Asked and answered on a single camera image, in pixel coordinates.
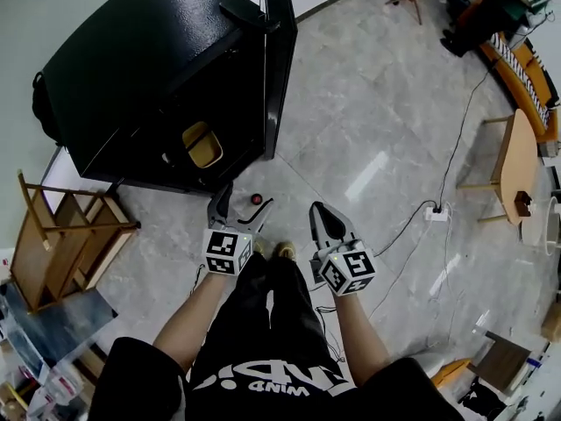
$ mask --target tile floor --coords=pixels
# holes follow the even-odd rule
[[[379,251],[421,201],[438,198],[465,105],[486,73],[475,54],[459,59],[440,46],[448,23],[444,0],[420,0],[423,26],[412,6],[385,2],[341,0],[299,24],[278,154],[235,181],[232,204],[242,214],[252,210],[250,194],[274,197],[263,236],[271,244],[295,242],[310,287],[311,203],[336,206]],[[431,225],[419,213],[360,294],[395,357],[434,345],[450,359],[471,357],[484,344],[472,333],[478,320],[530,349],[543,345],[539,326],[557,288],[558,256],[523,246],[506,222],[478,224],[500,211],[493,193],[455,189],[490,176],[501,127],[479,123],[512,111],[488,76],[473,98],[444,188],[451,226]],[[542,168],[538,198],[551,185]],[[107,349],[119,335],[152,341],[184,301],[201,260],[209,201],[130,187],[119,193],[143,227],[98,287],[120,313],[100,339]],[[332,305],[327,288],[312,299]],[[340,344],[336,315],[325,319],[328,339]]]

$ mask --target power strip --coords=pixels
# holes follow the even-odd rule
[[[448,221],[448,208],[443,208],[440,212],[435,212],[434,207],[428,207],[424,212],[424,219],[427,221]]]

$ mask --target wooden table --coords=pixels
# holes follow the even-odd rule
[[[505,118],[484,120],[484,124],[507,122],[507,130],[488,184],[461,185],[458,189],[494,190],[501,201],[504,215],[481,218],[480,222],[507,219],[512,225],[519,225],[522,218],[515,207],[516,194],[525,191],[531,196],[537,171],[536,135],[526,114],[520,109]]]

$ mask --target black bag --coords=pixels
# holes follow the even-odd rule
[[[60,135],[59,127],[54,119],[53,108],[46,93],[45,78],[43,73],[38,72],[33,78],[33,114],[41,122],[43,131],[47,136],[56,142],[58,146],[64,146]]]

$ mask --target orange sofa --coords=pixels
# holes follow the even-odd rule
[[[457,24],[462,25],[480,2],[478,0],[466,9]],[[499,60],[495,70],[532,124],[536,142],[557,141],[557,109],[554,107],[557,92],[529,40],[510,51],[504,36],[499,33],[481,44],[479,49],[490,61]]]

